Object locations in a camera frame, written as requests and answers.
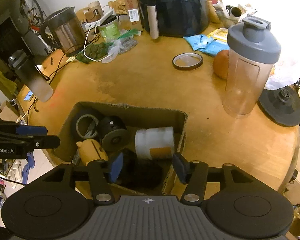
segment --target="wooden table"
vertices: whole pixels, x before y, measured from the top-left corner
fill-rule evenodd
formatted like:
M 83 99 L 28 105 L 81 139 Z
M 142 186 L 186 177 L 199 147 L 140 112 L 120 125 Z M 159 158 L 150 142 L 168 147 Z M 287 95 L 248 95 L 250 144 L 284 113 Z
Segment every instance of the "wooden table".
M 216 28 L 218 25 L 210 25 L 204 33 Z M 278 189 L 297 145 L 297 128 L 273 123 L 258 106 L 245 119 L 230 117 L 221 103 L 226 81 L 213 73 L 212 57 L 203 54 L 203 65 L 194 71 L 173 68 L 177 54 L 192 52 L 184 39 L 160 37 L 153 41 L 145 31 L 136 39 L 136 47 L 108 64 L 68 64 L 51 85 L 55 90 L 52 98 L 37 102 L 38 113 L 31 110 L 30 124 L 46 126 L 49 134 L 58 134 L 78 101 L 179 109 L 189 115 L 183 152 L 186 159 L 215 167 L 233 163 Z M 46 75 L 56 70 L 62 52 L 51 56 L 54 65 L 50 57 L 44 62 Z M 24 87 L 18 96 L 25 112 L 31 104 L 23 101 L 28 91 Z M 176 182 L 173 193 L 179 195 L 183 188 Z

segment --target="yellow packet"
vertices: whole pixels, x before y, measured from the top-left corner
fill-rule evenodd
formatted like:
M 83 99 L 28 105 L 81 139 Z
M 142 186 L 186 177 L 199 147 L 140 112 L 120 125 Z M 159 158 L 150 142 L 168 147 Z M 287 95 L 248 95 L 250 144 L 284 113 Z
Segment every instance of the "yellow packet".
M 226 28 L 220 28 L 216 29 L 213 32 L 209 33 L 207 35 L 208 38 L 212 37 L 215 40 L 227 42 L 227 37 L 228 37 L 228 29 Z

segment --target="bicycle wheel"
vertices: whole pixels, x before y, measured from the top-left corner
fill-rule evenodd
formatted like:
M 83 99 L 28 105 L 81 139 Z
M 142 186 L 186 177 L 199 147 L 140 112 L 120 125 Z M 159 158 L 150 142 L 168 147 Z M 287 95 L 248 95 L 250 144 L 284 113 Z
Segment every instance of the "bicycle wheel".
M 20 0 L 20 12 L 32 26 L 40 27 L 43 22 L 42 10 L 37 0 Z

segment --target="doorway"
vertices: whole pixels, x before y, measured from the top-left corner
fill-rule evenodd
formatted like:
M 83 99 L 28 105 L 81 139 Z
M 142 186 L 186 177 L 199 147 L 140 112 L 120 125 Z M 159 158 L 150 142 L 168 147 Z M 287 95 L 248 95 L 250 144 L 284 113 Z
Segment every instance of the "doorway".
M 29 57 L 33 57 L 21 34 L 8 18 L 0 24 L 0 58 L 9 65 L 9 57 L 20 49 L 23 49 Z

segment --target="tiled floor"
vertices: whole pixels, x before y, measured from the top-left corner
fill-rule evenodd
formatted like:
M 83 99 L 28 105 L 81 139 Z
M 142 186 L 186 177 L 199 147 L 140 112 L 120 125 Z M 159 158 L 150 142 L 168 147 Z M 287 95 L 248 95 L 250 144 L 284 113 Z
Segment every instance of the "tiled floor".
M 27 163 L 26 160 L 20 160 L 22 164 L 22 168 L 25 166 Z M 28 184 L 38 177 L 42 176 L 45 174 L 47 171 L 50 171 L 53 169 L 53 166 L 49 163 L 48 159 L 42 152 L 42 150 L 34 150 L 34 161 L 35 161 L 35 166 L 33 169 L 30 169 L 29 171 L 29 177 L 28 177 Z M 22 185 L 17 185 L 15 189 L 12 189 L 11 184 L 9 182 L 6 182 L 6 188 L 4 193 L 6 194 L 7 197 L 11 196 L 13 193 L 21 189 L 23 186 Z M 1 219 L 0 215 L 0 226 L 4 227 L 4 224 Z

